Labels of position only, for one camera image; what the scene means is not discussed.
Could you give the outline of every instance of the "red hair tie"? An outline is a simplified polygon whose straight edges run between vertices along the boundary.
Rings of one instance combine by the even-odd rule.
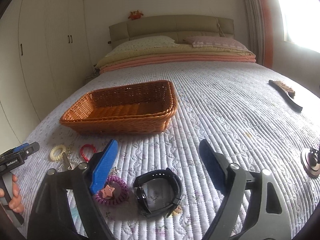
[[[84,156],[84,153],[83,153],[83,149],[86,148],[86,147],[91,148],[94,153],[97,153],[97,150],[96,150],[96,148],[93,146],[93,144],[85,144],[85,145],[83,145],[83,146],[81,147],[81,149],[80,149],[80,154],[81,154],[82,158],[84,158],[85,162],[88,163],[90,159],[88,159],[86,156]]]

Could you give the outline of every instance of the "sunlight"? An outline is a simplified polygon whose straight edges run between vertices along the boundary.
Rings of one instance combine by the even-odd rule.
[[[320,1],[279,0],[291,41],[320,53]]]

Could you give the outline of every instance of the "pink star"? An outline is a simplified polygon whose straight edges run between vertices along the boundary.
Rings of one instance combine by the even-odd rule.
[[[102,192],[102,197],[105,199],[110,199],[113,197],[113,192],[114,192],[115,188],[114,187],[110,187],[109,185],[106,185],[106,187],[104,189],[101,190]]]

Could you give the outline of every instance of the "wardrobe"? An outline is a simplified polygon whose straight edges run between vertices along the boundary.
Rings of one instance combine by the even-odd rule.
[[[83,0],[12,0],[0,19],[0,154],[92,72]]]

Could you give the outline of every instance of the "headboard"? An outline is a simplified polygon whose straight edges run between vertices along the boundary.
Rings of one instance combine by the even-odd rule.
[[[116,46],[143,37],[169,36],[176,43],[186,43],[190,36],[221,36],[234,38],[233,20],[203,15],[161,15],[109,26],[111,45]]]

